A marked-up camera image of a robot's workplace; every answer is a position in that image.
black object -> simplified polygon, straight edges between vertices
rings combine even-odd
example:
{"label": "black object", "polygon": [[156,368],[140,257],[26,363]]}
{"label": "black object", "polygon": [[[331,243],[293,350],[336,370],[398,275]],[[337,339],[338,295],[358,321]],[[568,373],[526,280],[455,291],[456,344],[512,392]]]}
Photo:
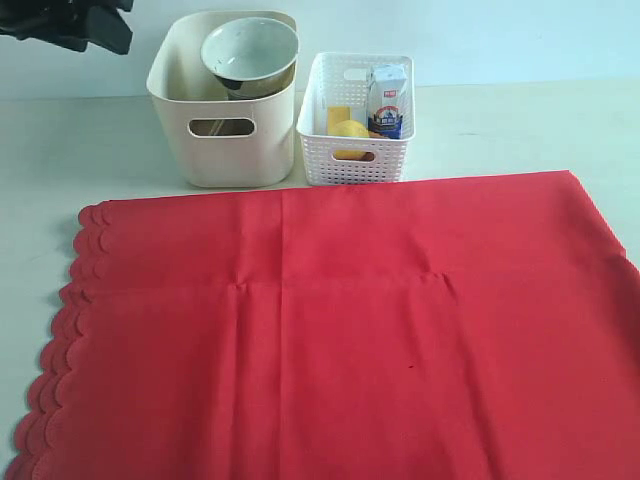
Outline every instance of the black object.
{"label": "black object", "polygon": [[119,10],[134,0],[0,0],[0,35],[37,38],[84,52],[89,42],[119,55],[129,53],[133,33]]}

white bowl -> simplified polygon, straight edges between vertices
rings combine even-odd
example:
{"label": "white bowl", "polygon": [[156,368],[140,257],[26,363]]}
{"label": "white bowl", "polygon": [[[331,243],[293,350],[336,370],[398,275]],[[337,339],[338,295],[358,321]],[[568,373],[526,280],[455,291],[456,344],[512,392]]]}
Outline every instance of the white bowl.
{"label": "white bowl", "polygon": [[216,28],[202,44],[205,66],[235,96],[258,97],[281,89],[298,57],[298,34],[278,20],[248,17]]}

storage bin handle hole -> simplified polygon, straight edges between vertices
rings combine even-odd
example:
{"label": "storage bin handle hole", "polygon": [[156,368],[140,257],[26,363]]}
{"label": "storage bin handle hole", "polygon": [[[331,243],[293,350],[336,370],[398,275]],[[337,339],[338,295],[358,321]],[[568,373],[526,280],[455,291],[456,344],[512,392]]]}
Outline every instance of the storage bin handle hole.
{"label": "storage bin handle hole", "polygon": [[256,131],[256,124],[248,118],[199,118],[189,122],[189,132],[194,137],[249,137]]}

white wall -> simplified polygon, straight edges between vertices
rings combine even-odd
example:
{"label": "white wall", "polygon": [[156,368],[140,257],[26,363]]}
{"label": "white wall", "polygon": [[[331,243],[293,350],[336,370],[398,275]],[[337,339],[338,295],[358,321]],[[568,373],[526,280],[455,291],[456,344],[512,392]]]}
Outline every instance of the white wall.
{"label": "white wall", "polygon": [[0,98],[145,94],[173,21],[203,9],[277,9],[299,23],[300,87],[318,51],[403,53],[419,85],[640,76],[638,0],[136,0],[127,57],[0,37]]}

scalloped edge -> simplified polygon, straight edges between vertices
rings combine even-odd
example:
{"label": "scalloped edge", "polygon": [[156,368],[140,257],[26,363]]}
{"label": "scalloped edge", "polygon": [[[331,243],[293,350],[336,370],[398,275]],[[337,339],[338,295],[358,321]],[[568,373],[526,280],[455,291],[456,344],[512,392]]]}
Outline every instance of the scalloped edge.
{"label": "scalloped edge", "polygon": [[73,240],[78,258],[69,269],[71,282],[59,292],[63,306],[51,321],[53,338],[40,353],[42,374],[32,382],[27,392],[30,411],[18,422],[13,434],[18,454],[7,468],[7,480],[41,480],[50,476],[56,426],[60,424],[64,410],[60,393],[64,389],[61,385],[69,381],[73,373],[70,360],[73,351],[86,336],[86,329],[78,325],[84,321],[91,304],[92,295],[85,288],[86,283],[100,279],[100,270],[96,266],[107,255],[101,242],[102,233],[110,225],[104,217],[104,203],[107,202],[85,207],[78,214],[82,229]]}

